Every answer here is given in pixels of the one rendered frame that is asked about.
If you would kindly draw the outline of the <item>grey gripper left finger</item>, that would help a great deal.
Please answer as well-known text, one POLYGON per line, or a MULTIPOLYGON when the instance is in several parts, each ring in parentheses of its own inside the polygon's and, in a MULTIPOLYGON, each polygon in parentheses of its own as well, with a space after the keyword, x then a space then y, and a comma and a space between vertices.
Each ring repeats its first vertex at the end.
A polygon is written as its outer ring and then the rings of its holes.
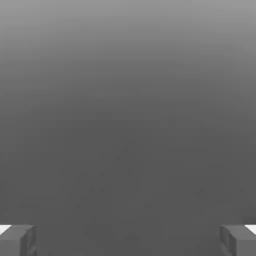
POLYGON ((0 256, 37 256, 37 227, 15 224, 0 234, 0 256))

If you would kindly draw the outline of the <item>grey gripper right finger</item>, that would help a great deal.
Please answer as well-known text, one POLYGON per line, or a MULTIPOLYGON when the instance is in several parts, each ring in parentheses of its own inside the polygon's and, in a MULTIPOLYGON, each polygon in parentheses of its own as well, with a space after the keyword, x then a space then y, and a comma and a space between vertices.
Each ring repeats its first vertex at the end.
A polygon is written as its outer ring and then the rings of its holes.
POLYGON ((223 256, 256 256, 256 224, 221 225, 218 234, 223 256))

